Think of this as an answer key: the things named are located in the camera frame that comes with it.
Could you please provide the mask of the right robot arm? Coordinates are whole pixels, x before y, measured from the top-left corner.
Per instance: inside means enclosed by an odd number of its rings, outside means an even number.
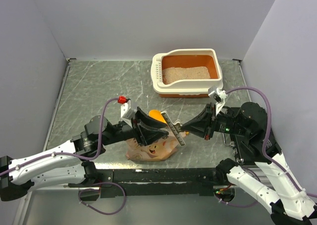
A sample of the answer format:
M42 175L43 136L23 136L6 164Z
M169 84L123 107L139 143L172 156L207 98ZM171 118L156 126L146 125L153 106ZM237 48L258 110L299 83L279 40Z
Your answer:
M271 130L269 110L246 102L226 113L217 105L207 104L195 118L181 126L183 131L209 140L215 132L241 139L241 149L261 169L271 188L248 175L231 159L216 167L221 184L232 183L256 199L270 214L276 225L309 225L317 217L317 205L298 185L281 147Z

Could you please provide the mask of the white orange litter box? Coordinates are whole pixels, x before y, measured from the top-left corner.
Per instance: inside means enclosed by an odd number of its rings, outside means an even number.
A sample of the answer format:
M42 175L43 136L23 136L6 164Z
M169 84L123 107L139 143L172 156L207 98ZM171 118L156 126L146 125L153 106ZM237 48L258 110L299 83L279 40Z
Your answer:
M165 98L204 98L223 88L222 70L213 49L178 49L153 56L153 89Z

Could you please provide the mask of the pink cat litter bag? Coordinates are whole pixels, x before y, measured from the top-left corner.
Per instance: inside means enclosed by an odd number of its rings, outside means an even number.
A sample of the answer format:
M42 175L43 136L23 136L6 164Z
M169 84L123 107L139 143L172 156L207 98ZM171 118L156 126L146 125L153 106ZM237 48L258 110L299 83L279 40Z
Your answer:
M135 138L126 141L126 158L131 161L158 162L168 159L177 151L179 145L172 132L148 146L141 146Z

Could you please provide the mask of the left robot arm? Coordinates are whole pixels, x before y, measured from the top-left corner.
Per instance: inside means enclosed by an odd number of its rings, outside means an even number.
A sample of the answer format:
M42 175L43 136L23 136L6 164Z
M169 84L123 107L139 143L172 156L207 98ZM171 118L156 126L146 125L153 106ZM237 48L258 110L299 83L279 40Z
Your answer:
M162 122L141 109L117 124L95 116L83 132L52 149L20 159L1 157L0 199L13 201L38 188L63 183L93 186L98 180L93 160L106 151L105 146L129 139L149 146L168 135Z

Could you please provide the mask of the yellow litter scoop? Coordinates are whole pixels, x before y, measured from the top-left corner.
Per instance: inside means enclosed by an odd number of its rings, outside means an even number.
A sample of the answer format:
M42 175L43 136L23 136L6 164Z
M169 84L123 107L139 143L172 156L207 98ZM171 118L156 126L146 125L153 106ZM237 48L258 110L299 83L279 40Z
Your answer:
M149 111L149 116L166 124L166 122L165 122L165 120L163 119L163 117L161 116L160 112L161 112L161 111L159 111L159 110L150 110L150 111ZM173 122L173 123L179 123L179 124L180 124L180 129L181 129L182 124L181 124L181 122L180 122L179 120L176 120L176 121ZM189 133L188 131L184 131L184 130L180 132L180 135L181 135L181 136L188 136L189 134L190 134L190 133Z

